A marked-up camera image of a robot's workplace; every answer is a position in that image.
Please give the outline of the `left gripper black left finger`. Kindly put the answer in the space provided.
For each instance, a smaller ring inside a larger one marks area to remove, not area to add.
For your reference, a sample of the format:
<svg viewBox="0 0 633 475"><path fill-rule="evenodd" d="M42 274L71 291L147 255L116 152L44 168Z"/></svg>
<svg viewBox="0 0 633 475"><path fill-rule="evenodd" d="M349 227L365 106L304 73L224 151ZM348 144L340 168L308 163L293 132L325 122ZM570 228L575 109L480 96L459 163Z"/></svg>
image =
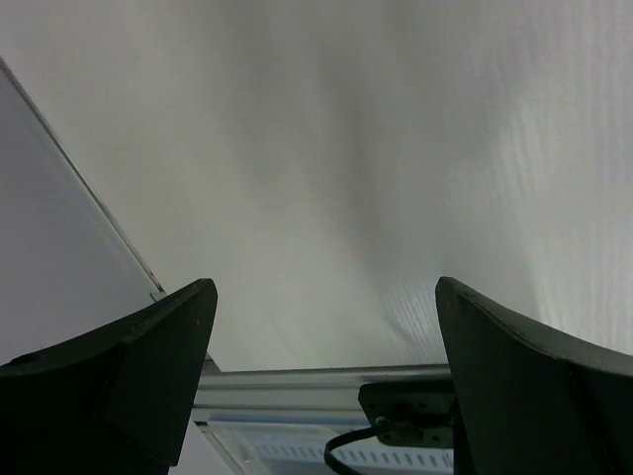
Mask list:
<svg viewBox="0 0 633 475"><path fill-rule="evenodd" d="M216 285L1 367L4 474L166 474L176 466L212 334Z"/></svg>

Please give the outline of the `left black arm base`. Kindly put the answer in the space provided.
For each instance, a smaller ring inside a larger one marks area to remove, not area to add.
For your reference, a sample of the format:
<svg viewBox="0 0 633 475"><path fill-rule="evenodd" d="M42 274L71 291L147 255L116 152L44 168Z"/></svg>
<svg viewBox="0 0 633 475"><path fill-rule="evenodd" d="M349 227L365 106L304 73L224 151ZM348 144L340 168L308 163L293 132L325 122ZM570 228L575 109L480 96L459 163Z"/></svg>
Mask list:
<svg viewBox="0 0 633 475"><path fill-rule="evenodd" d="M450 449L459 412L449 379L366 383L358 402L378 440L393 447Z"/></svg>

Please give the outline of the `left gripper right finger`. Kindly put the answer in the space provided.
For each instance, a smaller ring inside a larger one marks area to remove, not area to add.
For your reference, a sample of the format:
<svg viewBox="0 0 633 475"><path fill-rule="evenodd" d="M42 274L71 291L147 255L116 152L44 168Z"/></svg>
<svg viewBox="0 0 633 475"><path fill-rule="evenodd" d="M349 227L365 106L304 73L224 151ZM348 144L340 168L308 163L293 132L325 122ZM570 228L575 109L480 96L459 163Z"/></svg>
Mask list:
<svg viewBox="0 0 633 475"><path fill-rule="evenodd" d="M454 278L438 280L435 299L477 473L631 473L631 356Z"/></svg>

